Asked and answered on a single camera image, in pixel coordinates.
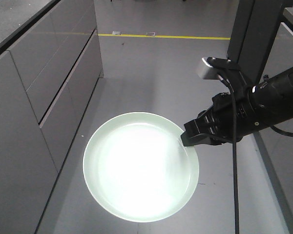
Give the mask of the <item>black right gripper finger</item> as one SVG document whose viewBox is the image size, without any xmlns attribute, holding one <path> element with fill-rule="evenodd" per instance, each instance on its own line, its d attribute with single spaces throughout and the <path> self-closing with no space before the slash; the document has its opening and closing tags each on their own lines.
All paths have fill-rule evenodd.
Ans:
<svg viewBox="0 0 293 234">
<path fill-rule="evenodd" d="M 225 143 L 217 133 L 217 124 L 204 117 L 193 119 L 184 124 L 185 131 L 181 134 L 181 141 L 184 146 L 195 145 L 221 145 Z"/>
</svg>

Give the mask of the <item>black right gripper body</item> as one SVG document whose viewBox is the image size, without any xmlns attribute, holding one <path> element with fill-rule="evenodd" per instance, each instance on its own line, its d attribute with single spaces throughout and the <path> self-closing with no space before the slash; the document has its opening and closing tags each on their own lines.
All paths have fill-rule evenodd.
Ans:
<svg viewBox="0 0 293 234">
<path fill-rule="evenodd" d="M 225 143 L 239 142 L 244 136 L 260 130 L 261 121 L 255 113 L 255 106 L 251 101 L 251 94 L 235 99 L 232 103 L 231 95 L 220 93 L 212 98 L 213 105 L 200 112 L 197 118 L 204 117 L 217 124 L 216 130 Z"/>
</svg>

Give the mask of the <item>black and grey right robot arm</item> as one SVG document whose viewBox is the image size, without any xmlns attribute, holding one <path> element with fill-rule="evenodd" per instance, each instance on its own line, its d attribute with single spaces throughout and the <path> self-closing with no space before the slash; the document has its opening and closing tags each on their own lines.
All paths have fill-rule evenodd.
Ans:
<svg viewBox="0 0 293 234">
<path fill-rule="evenodd" d="M 184 124 L 184 146 L 239 142 L 244 136 L 271 128 L 293 137 L 277 124 L 293 118 L 293 67 L 257 85 L 237 67 L 216 67 L 216 77 L 230 93 L 219 93 L 213 105 Z"/>
</svg>

